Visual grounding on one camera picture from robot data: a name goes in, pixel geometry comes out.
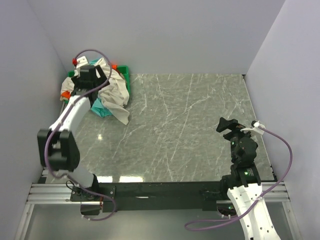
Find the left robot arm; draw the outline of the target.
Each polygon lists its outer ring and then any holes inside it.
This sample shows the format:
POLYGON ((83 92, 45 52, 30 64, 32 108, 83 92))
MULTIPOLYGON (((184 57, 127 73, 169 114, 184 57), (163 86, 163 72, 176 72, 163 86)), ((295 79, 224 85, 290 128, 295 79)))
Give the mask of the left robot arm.
POLYGON ((88 201, 99 197, 99 183, 95 174, 79 166, 80 151, 74 135, 99 90, 110 84, 110 77, 100 65, 81 66, 71 79, 74 88, 62 114, 49 129, 37 133, 41 165, 48 169, 54 180, 71 181, 88 201))

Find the cream white t-shirt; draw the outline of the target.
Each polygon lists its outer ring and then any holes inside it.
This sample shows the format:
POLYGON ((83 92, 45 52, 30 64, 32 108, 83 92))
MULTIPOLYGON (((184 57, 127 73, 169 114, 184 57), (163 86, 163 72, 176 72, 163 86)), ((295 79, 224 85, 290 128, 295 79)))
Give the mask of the cream white t-shirt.
POLYGON ((114 116, 122 124, 129 123, 130 112, 125 109, 130 99, 129 68, 126 65, 113 65, 110 67, 105 58, 88 61, 85 56, 77 59, 77 67, 85 65, 101 66, 104 74, 111 74, 109 85, 98 92, 97 99, 91 111, 100 117, 114 116))

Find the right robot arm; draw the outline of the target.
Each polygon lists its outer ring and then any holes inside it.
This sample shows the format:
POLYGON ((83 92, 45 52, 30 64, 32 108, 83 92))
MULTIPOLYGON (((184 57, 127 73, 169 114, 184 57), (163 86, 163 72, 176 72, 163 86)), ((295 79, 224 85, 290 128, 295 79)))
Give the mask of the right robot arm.
POLYGON ((230 174, 221 179, 219 193, 231 200, 246 240, 279 240, 263 193, 262 181, 255 164, 258 144, 250 129, 236 119, 219 119, 216 131, 229 130, 223 137, 230 142, 230 174))

